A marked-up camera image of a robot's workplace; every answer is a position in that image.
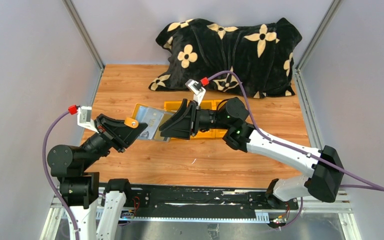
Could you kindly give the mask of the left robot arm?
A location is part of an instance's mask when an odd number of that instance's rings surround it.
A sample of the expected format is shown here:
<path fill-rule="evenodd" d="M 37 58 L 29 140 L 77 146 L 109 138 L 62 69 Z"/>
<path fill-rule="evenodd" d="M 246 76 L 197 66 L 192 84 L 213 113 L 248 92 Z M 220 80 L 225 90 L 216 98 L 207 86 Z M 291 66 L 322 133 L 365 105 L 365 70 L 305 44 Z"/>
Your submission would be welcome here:
<path fill-rule="evenodd" d="M 114 149 L 123 153 L 148 127 L 147 123 L 127 118 L 119 120 L 100 114 L 92 121 L 96 132 L 82 145 L 56 145 L 47 155 L 48 176 L 58 179 L 55 191 L 68 215 L 70 239 L 113 240 L 119 226 L 123 207 L 134 200 L 128 179 L 116 178 L 107 182 L 103 191 L 103 212 L 99 222 L 99 172 L 86 170 Z"/>

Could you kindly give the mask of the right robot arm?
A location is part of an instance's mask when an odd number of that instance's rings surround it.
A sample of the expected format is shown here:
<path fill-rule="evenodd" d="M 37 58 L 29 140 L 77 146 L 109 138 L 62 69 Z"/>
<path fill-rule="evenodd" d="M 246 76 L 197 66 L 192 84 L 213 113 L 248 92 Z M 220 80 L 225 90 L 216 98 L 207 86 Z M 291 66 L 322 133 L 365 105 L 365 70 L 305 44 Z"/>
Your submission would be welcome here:
<path fill-rule="evenodd" d="M 323 149 L 307 147 L 269 135 L 246 121 L 249 114 L 237 97 L 223 100 L 216 110 L 183 99 L 159 131 L 163 137 L 188 140 L 198 132 L 225 130 L 222 139 L 231 149 L 266 156 L 301 172 L 297 177 L 270 182 L 265 197 L 271 205 L 307 196 L 333 203 L 344 176 L 337 150 L 328 145 Z"/>

